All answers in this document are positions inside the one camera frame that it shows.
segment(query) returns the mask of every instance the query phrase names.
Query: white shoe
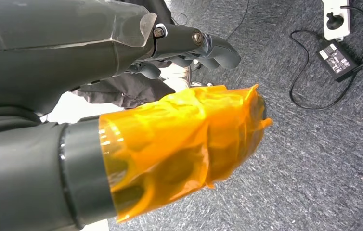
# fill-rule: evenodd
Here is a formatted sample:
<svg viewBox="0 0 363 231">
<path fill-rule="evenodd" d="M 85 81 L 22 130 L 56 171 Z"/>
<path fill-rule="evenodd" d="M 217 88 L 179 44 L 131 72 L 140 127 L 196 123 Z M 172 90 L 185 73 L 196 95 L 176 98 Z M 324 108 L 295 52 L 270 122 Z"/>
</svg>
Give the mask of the white shoe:
<svg viewBox="0 0 363 231">
<path fill-rule="evenodd" d="M 190 67 L 181 67 L 172 64 L 169 67 L 161 68 L 162 73 L 160 78 L 169 87 L 173 88 L 175 92 L 182 91 L 190 87 L 191 69 Z"/>
</svg>

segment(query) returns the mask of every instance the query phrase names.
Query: label on adapter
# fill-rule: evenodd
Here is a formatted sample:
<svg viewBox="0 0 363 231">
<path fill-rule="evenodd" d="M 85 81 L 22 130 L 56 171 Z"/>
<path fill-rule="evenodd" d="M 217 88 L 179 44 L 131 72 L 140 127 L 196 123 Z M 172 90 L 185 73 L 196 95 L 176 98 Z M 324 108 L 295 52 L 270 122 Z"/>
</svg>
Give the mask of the label on adapter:
<svg viewBox="0 0 363 231">
<path fill-rule="evenodd" d="M 319 54 L 335 73 L 340 73 L 350 66 L 349 61 L 342 53 L 338 52 L 337 47 L 334 44 L 330 44 L 325 49 L 321 50 Z"/>
</svg>

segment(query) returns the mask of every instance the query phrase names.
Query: plastic cover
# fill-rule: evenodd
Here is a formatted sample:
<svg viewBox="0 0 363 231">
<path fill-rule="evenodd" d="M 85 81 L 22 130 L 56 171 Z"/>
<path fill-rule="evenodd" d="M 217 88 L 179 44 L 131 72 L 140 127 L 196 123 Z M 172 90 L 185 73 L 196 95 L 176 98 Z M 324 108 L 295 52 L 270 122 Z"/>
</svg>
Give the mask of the plastic cover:
<svg viewBox="0 0 363 231">
<path fill-rule="evenodd" d="M 157 15 L 113 0 L 0 0 L 0 50 L 145 46 Z"/>
<path fill-rule="evenodd" d="M 133 110 L 100 116 L 100 140 L 117 221 L 227 179 L 261 142 L 257 85 L 186 89 Z"/>
</svg>

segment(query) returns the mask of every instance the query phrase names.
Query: gray cylinder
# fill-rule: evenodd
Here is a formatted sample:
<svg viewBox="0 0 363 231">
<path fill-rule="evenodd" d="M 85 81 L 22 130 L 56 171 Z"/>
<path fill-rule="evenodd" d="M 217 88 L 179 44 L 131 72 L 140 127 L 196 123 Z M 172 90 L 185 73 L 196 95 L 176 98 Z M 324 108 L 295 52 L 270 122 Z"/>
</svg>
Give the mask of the gray cylinder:
<svg viewBox="0 0 363 231">
<path fill-rule="evenodd" d="M 97 120 L 0 132 L 0 231 L 78 230 L 115 215 Z"/>
</svg>

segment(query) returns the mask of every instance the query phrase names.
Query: power socket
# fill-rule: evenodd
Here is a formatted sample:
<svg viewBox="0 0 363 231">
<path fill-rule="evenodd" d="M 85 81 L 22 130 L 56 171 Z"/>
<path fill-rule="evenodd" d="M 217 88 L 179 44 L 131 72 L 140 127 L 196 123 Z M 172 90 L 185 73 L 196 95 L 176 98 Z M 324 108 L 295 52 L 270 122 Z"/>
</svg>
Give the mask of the power socket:
<svg viewBox="0 0 363 231">
<path fill-rule="evenodd" d="M 349 6 L 349 0 L 322 0 L 324 12 L 324 37 L 330 41 L 336 39 L 343 41 L 343 38 L 350 34 L 350 13 L 348 9 L 341 9 L 341 6 Z M 329 18 L 327 14 L 333 12 L 333 15 L 340 15 L 343 17 L 344 22 L 341 27 L 336 30 L 327 28 L 327 21 Z"/>
</svg>

